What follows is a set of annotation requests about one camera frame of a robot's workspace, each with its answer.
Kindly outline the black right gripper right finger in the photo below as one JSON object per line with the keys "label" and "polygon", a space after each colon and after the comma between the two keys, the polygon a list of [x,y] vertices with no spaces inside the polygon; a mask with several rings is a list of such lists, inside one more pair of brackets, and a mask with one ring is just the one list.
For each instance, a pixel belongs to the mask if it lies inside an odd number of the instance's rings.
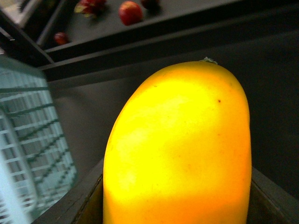
{"label": "black right gripper right finger", "polygon": [[249,224],[298,224],[299,201],[252,168]]}

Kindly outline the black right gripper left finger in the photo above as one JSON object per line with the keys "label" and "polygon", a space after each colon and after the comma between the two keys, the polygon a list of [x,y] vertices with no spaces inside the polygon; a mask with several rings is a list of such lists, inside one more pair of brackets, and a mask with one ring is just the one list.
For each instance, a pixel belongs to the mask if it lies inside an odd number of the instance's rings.
{"label": "black right gripper left finger", "polygon": [[103,223],[103,162],[103,159],[100,160],[75,187],[33,223]]}

